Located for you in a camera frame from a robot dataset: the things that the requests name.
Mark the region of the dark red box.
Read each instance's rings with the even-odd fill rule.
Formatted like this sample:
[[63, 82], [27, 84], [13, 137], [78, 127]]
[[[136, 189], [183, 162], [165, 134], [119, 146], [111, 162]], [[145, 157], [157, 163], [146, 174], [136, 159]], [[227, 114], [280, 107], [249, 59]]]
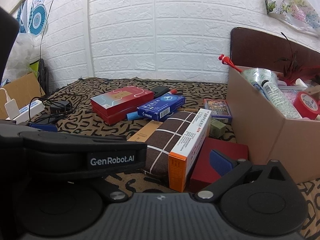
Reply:
[[200, 191], [231, 170], [232, 163], [223, 159], [218, 152], [234, 161], [248, 158], [246, 145], [206, 138], [186, 186], [187, 191]]

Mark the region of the orange white medicine box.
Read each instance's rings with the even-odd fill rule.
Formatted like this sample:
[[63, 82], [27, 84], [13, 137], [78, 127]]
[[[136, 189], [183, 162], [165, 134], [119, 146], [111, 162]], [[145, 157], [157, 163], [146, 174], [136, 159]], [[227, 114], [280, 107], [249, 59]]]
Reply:
[[168, 156], [169, 187], [183, 192], [189, 171], [209, 135], [212, 111], [200, 109]]

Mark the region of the brown checked glasses case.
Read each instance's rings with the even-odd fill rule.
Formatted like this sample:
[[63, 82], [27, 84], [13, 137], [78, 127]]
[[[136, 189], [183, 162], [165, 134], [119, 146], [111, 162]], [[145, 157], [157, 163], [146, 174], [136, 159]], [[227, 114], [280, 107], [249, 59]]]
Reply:
[[169, 153], [191, 124], [196, 114], [177, 112], [165, 120], [147, 139], [144, 172], [154, 177], [168, 176]]

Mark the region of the blue medicine box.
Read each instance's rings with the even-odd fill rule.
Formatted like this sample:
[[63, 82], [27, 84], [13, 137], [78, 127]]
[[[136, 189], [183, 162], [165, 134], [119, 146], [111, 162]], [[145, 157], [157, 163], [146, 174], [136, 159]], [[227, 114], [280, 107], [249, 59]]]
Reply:
[[155, 121], [163, 120], [168, 114], [176, 111], [185, 104], [185, 97], [175, 94], [164, 94], [137, 108], [139, 116]]

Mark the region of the olive green small box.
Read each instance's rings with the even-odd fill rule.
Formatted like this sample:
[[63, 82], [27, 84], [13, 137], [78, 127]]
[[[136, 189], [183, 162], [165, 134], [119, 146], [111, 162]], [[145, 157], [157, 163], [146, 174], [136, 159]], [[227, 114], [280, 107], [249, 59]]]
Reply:
[[212, 119], [210, 121], [209, 135], [211, 137], [220, 138], [225, 134], [225, 131], [226, 131], [226, 124], [216, 119]]

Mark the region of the cardboard storage box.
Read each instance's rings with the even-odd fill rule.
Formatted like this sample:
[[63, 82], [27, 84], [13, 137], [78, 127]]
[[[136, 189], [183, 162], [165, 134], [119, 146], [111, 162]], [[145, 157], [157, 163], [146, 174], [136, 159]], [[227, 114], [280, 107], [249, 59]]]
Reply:
[[319, 178], [319, 121], [285, 118], [233, 68], [226, 101], [236, 140], [248, 146], [252, 163], [278, 159], [296, 183]]

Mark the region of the colourful card box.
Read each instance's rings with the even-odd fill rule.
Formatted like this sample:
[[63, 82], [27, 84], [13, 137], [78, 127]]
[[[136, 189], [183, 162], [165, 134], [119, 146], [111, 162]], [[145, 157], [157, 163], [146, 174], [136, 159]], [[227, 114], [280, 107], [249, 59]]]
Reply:
[[204, 108], [212, 111], [212, 118], [224, 124], [232, 123], [232, 114], [226, 100], [204, 99]]

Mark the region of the white power strip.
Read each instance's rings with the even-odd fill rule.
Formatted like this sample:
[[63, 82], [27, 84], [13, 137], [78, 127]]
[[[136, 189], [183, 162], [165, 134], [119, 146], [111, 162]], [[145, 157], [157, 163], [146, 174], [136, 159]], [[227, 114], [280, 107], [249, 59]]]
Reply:
[[22, 109], [20, 109], [20, 115], [13, 118], [13, 120], [16, 121], [16, 124], [28, 122], [30, 118], [41, 113], [43, 110], [44, 110], [44, 105], [42, 101], [35, 100], [31, 102], [30, 105], [26, 105]]

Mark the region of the black power adapter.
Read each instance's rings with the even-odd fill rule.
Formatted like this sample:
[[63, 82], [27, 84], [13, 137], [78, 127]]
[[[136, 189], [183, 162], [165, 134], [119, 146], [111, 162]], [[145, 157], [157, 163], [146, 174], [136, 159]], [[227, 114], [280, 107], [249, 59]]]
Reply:
[[49, 104], [49, 109], [51, 114], [66, 113], [72, 109], [72, 104], [69, 101], [52, 101]]

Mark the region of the white charger plug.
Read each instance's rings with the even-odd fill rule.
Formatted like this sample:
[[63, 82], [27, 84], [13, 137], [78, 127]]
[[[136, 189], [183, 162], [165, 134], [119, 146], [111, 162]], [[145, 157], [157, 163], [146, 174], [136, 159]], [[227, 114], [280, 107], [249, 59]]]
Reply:
[[20, 115], [20, 110], [17, 106], [16, 100], [11, 99], [4, 104], [5, 110], [7, 111], [7, 115], [10, 120], [13, 120], [17, 116]]

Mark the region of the white tube with label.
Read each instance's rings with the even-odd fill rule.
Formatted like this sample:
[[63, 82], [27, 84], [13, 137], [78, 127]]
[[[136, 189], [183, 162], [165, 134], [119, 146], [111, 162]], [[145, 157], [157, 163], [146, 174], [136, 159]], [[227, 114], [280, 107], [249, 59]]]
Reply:
[[264, 80], [261, 83], [268, 100], [287, 119], [301, 119], [302, 116], [293, 106], [293, 103], [284, 95], [275, 83]]

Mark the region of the letter patterned brown cloth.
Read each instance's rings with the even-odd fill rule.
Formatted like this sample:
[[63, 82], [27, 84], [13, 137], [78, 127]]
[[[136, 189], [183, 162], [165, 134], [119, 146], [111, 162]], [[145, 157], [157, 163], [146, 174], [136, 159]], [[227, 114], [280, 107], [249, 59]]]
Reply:
[[[183, 108], [199, 109], [204, 106], [204, 98], [225, 99], [227, 85], [220, 83], [205, 83], [176, 80], [139, 79], [101, 79], [79, 78], [60, 89], [52, 90], [49, 99], [69, 101], [73, 107], [70, 115], [60, 119], [56, 126], [58, 132], [80, 135], [107, 136], [109, 134], [125, 135], [127, 139], [145, 126], [149, 120], [123, 120], [113, 126], [104, 123], [93, 112], [90, 98], [126, 86], [136, 86], [151, 90], [156, 86], [166, 86], [177, 89], [185, 96]], [[173, 192], [168, 188], [167, 180], [147, 175], [142, 170], [112, 174], [106, 180], [116, 185], [129, 196], [134, 192]], [[304, 196], [309, 214], [302, 227], [301, 234], [305, 239], [319, 239], [319, 178], [297, 184]]]

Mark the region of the tan slim box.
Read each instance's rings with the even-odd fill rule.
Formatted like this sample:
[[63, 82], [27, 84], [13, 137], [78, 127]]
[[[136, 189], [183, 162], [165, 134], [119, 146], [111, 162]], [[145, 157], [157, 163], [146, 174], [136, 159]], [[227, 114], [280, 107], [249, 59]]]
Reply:
[[159, 121], [150, 121], [144, 127], [142, 127], [138, 132], [131, 136], [128, 141], [146, 142], [147, 139], [162, 125]]

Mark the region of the left cardboard box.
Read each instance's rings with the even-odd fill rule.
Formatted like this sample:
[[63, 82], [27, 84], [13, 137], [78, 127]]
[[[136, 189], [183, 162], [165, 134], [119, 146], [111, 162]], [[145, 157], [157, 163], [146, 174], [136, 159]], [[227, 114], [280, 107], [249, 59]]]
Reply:
[[17, 106], [22, 108], [26, 106], [33, 97], [44, 96], [45, 92], [40, 88], [40, 84], [33, 73], [29, 73], [4, 85], [11, 99], [15, 99]]

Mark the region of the red green marker pen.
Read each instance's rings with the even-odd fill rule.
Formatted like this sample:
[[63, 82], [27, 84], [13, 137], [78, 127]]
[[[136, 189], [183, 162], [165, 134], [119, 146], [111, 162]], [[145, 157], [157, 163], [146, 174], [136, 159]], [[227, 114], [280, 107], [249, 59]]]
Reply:
[[178, 91], [178, 90], [176, 90], [176, 89], [169, 90], [169, 91], [167, 92], [167, 94], [177, 95], [177, 96], [182, 96], [182, 95], [183, 95], [183, 93], [182, 93], [181, 91]]

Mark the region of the red gradient gift box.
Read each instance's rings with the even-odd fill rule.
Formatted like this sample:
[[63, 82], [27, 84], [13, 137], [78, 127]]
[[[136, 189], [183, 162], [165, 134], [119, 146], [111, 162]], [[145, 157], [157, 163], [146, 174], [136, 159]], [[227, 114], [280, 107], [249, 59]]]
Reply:
[[126, 119], [127, 113], [135, 112], [137, 107], [153, 100], [154, 92], [136, 86], [117, 88], [91, 98], [93, 112], [108, 125]]

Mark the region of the red tape roll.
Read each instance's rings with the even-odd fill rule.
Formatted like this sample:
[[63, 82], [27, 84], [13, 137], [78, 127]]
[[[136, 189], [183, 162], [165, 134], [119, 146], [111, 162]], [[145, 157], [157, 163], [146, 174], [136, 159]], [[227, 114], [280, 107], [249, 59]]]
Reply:
[[299, 92], [293, 102], [293, 106], [303, 118], [315, 120], [319, 115], [317, 101], [306, 92]]

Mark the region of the light blue tube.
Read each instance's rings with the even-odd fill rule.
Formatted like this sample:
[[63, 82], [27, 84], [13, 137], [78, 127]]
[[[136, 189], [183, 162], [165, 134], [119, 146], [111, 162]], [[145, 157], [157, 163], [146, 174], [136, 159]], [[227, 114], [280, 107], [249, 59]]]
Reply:
[[127, 113], [126, 117], [127, 117], [127, 120], [129, 120], [129, 121], [137, 120], [137, 119], [141, 118], [141, 116], [138, 114], [137, 111], [131, 112], [131, 113]]

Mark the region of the black car key pouch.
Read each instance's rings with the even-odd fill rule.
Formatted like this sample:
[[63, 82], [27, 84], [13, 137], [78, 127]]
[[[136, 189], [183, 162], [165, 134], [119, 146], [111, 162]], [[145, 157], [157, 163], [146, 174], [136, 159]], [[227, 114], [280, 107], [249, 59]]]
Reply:
[[153, 98], [159, 98], [160, 96], [163, 96], [164, 94], [167, 94], [170, 92], [170, 89], [166, 86], [156, 86], [151, 89], [151, 91], [154, 93]]

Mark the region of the red nozzle bottle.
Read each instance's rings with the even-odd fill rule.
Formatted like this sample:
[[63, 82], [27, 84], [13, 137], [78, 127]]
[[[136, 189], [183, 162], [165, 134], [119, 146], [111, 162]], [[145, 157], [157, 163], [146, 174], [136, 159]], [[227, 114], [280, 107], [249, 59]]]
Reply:
[[222, 64], [226, 64], [233, 68], [234, 70], [238, 71], [239, 73], [242, 73], [242, 69], [238, 68], [228, 56], [225, 56], [224, 54], [221, 54], [219, 56], [219, 60], [221, 61]]

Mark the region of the black feather toy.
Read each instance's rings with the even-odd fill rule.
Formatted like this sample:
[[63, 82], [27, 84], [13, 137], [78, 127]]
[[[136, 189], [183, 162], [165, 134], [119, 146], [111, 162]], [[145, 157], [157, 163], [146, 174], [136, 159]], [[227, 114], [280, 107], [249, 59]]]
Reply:
[[311, 80], [312, 82], [319, 85], [319, 62], [312, 60], [312, 64], [310, 66], [305, 66], [304, 64], [298, 63], [298, 51], [293, 51], [291, 41], [283, 32], [281, 32], [281, 35], [283, 35], [287, 40], [291, 53], [291, 56], [289, 58], [280, 57], [275, 61], [275, 63], [279, 61], [288, 62], [288, 64], [285, 64], [283, 66], [282, 80], [287, 85], [292, 85], [297, 79]]

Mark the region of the dark wooden board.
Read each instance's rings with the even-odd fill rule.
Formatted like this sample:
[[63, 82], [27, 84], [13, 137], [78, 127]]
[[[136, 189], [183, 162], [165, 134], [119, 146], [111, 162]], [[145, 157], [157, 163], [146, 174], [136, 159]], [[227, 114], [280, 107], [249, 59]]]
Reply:
[[236, 27], [231, 30], [231, 61], [242, 67], [261, 67], [282, 72], [285, 61], [296, 54], [298, 65], [306, 68], [319, 66], [319, 52], [300, 45], [283, 36]]

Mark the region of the floral plastic bag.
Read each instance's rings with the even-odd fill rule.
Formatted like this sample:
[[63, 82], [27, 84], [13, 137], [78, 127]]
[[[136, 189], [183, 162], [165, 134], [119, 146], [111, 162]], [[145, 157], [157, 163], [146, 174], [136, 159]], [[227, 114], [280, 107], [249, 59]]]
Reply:
[[269, 16], [319, 37], [319, 0], [265, 0], [265, 7]]

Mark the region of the blue round wall fan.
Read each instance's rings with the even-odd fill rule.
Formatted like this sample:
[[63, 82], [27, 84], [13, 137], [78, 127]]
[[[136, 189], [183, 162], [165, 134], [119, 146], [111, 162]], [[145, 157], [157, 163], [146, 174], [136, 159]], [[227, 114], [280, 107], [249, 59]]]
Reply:
[[47, 22], [46, 7], [42, 4], [32, 7], [29, 14], [28, 31], [38, 36], [44, 31]]

